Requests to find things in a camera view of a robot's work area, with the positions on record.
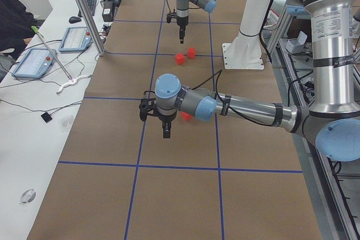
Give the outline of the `far teach pendant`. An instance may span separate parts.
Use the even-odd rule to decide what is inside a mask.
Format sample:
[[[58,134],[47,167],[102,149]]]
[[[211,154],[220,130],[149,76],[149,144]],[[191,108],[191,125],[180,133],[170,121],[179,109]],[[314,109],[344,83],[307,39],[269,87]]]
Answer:
[[[58,50],[62,53],[81,52],[91,43],[87,27],[68,27]]]

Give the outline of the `crumpled clear tape piece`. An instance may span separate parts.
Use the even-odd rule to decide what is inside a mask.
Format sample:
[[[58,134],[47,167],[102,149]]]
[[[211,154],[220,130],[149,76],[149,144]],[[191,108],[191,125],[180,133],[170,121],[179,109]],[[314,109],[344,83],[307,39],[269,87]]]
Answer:
[[[20,205],[24,205],[27,203],[31,203],[35,197],[36,197],[37,193],[34,189],[28,189],[26,190],[20,197],[19,199],[19,204]]]

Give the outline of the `red block start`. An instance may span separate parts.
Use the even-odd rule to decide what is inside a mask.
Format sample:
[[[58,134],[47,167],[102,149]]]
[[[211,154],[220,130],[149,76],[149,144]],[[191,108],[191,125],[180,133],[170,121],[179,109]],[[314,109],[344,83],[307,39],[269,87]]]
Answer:
[[[182,65],[186,61],[184,54],[178,53],[175,55],[175,62],[177,65]]]

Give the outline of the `aluminium frame post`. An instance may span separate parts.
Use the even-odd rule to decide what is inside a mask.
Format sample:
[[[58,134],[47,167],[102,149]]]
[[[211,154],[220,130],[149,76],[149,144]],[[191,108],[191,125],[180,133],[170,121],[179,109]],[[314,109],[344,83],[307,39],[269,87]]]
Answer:
[[[105,53],[105,47],[104,47],[104,44],[98,33],[97,26],[95,24],[93,16],[91,15],[87,1],[86,0],[75,0],[75,1],[78,5],[78,8],[79,8],[83,18],[84,18],[85,24],[91,34],[91,37],[92,37],[93,43],[97,49],[98,55],[103,56]]]

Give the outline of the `black computer mouse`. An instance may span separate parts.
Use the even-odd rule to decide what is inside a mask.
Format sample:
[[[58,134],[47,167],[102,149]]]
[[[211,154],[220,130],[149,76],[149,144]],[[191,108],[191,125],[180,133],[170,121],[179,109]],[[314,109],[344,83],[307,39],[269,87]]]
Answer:
[[[78,16],[71,16],[69,18],[69,23],[70,24],[75,24],[75,23],[81,22],[81,20],[82,19],[80,17],[78,17]]]

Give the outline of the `red block left side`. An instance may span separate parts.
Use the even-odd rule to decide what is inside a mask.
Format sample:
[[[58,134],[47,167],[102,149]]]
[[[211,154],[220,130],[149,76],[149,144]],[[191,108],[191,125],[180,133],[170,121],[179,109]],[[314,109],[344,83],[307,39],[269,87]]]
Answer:
[[[184,121],[190,121],[193,118],[192,115],[185,113],[185,112],[180,112],[180,114]]]

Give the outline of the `black box with label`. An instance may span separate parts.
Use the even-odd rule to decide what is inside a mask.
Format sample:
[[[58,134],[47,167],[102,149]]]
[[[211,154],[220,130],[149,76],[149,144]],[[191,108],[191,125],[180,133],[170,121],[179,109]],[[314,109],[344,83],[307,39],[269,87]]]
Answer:
[[[114,18],[114,4],[112,1],[102,3],[102,18],[104,22],[112,22]]]

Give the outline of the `small black square pad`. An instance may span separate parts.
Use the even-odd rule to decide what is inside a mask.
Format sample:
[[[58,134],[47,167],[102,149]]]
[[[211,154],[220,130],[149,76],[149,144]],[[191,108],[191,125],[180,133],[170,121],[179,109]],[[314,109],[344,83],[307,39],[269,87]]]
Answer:
[[[50,121],[53,119],[52,116],[51,116],[48,112],[42,113],[42,114],[41,114],[41,118],[43,119],[43,121],[44,121],[45,123],[48,123],[48,122],[50,122]]]

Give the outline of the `clear plastic bag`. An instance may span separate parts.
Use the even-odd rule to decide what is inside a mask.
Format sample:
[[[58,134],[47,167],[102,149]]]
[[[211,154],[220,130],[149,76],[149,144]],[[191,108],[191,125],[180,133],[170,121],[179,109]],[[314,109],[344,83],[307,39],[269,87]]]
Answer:
[[[58,120],[60,130],[62,132],[69,132],[73,126],[75,117],[73,115],[64,116]]]

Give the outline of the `metal rod green tip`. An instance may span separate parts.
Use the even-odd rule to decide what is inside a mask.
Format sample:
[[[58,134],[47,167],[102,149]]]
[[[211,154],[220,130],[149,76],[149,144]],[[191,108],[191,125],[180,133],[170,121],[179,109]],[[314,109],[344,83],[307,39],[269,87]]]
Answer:
[[[48,43],[44,40],[41,33],[38,31],[38,28],[36,26],[31,26],[31,29],[36,34],[36,36],[41,40],[41,42],[45,45],[45,47],[49,50],[50,54],[53,56],[55,61],[58,63],[62,71],[65,73],[65,75],[68,77],[70,81],[73,81],[73,77],[70,75],[70,73],[65,69],[65,66],[60,62],[60,60],[57,58],[56,54],[53,52],[52,48],[48,45]]]

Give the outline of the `red block center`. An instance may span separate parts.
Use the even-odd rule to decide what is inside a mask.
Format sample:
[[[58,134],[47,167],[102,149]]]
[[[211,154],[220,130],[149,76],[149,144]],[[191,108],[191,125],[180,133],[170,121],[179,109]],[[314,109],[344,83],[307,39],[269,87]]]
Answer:
[[[196,49],[194,47],[189,47],[187,50],[187,57],[194,59],[196,57]]]

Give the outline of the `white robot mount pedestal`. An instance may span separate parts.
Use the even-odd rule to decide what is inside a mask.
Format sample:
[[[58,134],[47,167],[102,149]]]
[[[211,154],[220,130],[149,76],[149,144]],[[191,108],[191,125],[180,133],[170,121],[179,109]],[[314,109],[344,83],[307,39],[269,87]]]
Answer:
[[[271,0],[246,0],[238,36],[224,43],[224,68],[227,70],[263,70],[259,34],[267,19]]]

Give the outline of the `small white box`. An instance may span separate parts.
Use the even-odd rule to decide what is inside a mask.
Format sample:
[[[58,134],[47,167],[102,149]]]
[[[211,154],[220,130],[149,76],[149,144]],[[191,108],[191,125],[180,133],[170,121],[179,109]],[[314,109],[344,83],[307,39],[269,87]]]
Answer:
[[[306,33],[300,31],[297,38],[289,39],[287,41],[285,49],[290,54],[300,53],[304,48],[307,37]]]

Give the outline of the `red block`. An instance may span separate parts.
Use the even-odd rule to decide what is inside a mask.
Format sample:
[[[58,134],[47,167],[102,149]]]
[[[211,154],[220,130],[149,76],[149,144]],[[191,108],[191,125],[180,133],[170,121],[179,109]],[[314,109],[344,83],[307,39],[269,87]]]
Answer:
[[[196,57],[196,49],[194,47],[189,47],[187,50],[187,57],[194,59]]]
[[[192,115],[185,113],[185,112],[180,112],[180,114],[184,121],[190,121],[193,118]]]

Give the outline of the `aluminium frame rack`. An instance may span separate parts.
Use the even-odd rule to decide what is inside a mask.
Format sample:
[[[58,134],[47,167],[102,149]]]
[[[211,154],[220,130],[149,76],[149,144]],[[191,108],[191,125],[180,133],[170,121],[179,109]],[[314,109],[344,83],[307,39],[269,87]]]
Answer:
[[[315,174],[332,206],[337,239],[359,238],[359,72],[352,49],[352,4],[355,0],[317,0],[303,8],[312,24],[314,96],[305,97],[285,34],[295,17],[284,9],[268,42],[282,58],[292,80],[289,91],[301,109],[295,132],[315,160]]]

